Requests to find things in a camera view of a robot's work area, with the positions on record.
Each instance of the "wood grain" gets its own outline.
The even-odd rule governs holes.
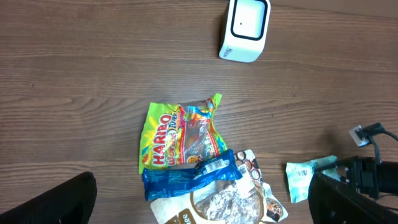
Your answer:
[[[398,18],[398,13],[395,10],[398,7],[398,2],[395,0],[270,0],[270,2],[273,6],[289,6],[366,16]]]
[[[254,150],[284,223],[311,223],[284,166],[372,156],[348,135],[358,124],[398,133],[398,20],[274,6],[264,53],[243,64],[217,57],[226,4],[0,1],[0,213],[88,170],[90,223],[155,223],[137,171],[149,103],[222,93],[217,130]],[[396,142],[376,140],[398,161]]]

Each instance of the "haribo logo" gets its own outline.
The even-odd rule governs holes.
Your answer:
[[[167,143],[167,127],[170,121],[175,124],[174,116],[169,114],[163,114],[159,119],[159,125],[156,130],[155,138],[153,140],[154,148],[153,148],[153,160],[152,164],[155,166],[164,166],[166,164],[165,161],[165,152],[166,152],[166,143]],[[169,135],[171,137],[171,144],[169,147],[169,154],[167,155],[167,163],[169,166],[175,165],[175,147],[177,144],[177,133],[175,130],[170,131]]]

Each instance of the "black object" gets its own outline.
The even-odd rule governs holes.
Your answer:
[[[348,185],[317,172],[308,195],[314,224],[395,224],[398,215]]]
[[[354,128],[351,136],[359,147],[374,145],[375,157],[352,157],[315,169],[309,188],[308,202],[314,224],[390,224],[398,222],[396,208],[376,203],[380,192],[398,194],[398,162],[381,161],[377,134],[398,137],[386,131],[381,123]],[[321,173],[323,170],[345,167],[346,176],[340,181]],[[374,201],[363,197],[368,194]]]
[[[84,172],[0,215],[0,223],[86,224],[94,209],[96,181]]]
[[[272,220],[279,221],[280,215],[267,209],[267,216]]]

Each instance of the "plastic wrapper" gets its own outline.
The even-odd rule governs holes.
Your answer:
[[[227,150],[213,124],[221,95],[191,103],[151,103],[140,140],[139,173],[207,161]]]
[[[238,180],[216,180],[191,194],[154,200],[150,207],[159,223],[243,224],[279,222],[287,211],[262,181],[252,150],[236,154]]]
[[[262,222],[279,222],[288,216],[287,210],[274,197],[269,184],[263,182],[262,173],[257,163],[256,156],[253,151],[248,149],[236,153],[236,165],[242,164],[250,173],[251,180],[256,186],[256,190],[262,195],[264,205],[264,215]]]
[[[336,156],[327,156],[307,162],[288,162],[286,165],[287,180],[289,183],[290,200],[292,203],[301,202],[308,198],[308,189],[314,175],[314,169],[336,162]],[[323,170],[323,174],[340,181],[336,169]]]
[[[181,170],[144,169],[142,180],[146,200],[175,197],[205,187],[214,180],[237,180],[242,177],[232,150],[220,157],[201,162],[195,168]]]
[[[264,214],[262,197],[246,175],[249,178],[244,182],[217,181],[216,188],[194,192],[197,212],[207,220],[224,220],[227,224],[259,223]]]

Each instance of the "white speaker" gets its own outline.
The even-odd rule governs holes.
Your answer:
[[[250,63],[266,44],[269,0],[230,0],[221,28],[220,58]]]

